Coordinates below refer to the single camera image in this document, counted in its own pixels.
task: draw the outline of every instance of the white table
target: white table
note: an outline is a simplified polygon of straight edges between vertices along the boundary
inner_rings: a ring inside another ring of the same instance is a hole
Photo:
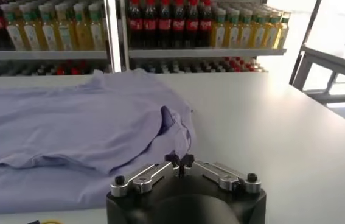
[[[267,192],[267,223],[345,223],[345,120],[266,74],[161,75],[192,106],[197,158],[255,172]],[[0,86],[67,85],[88,77],[0,77]],[[105,224],[104,209],[0,215]]]
[[[305,52],[305,55],[293,84],[295,88],[303,90],[313,63],[345,75],[345,46],[323,48],[307,45],[302,46],[301,50]]]

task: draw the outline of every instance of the folded fabric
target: folded fabric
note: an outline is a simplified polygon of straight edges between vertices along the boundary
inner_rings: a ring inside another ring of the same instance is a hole
[[[0,89],[0,213],[103,206],[111,177],[193,141],[190,108],[143,70]]]

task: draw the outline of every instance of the white shelf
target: white shelf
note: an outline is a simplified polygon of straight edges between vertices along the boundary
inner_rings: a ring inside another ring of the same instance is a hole
[[[0,51],[0,60],[107,59],[106,51]]]
[[[129,50],[130,58],[204,58],[204,57],[254,57],[283,55],[286,49],[220,49],[220,48],[196,48],[196,49],[151,49]]]

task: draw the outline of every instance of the black knob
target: black knob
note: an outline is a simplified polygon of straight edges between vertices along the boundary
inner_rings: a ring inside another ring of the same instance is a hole
[[[257,181],[257,175],[254,173],[249,173],[247,176],[248,182],[256,182]]]
[[[123,185],[125,182],[125,177],[122,175],[116,176],[115,182],[116,182],[116,185]]]

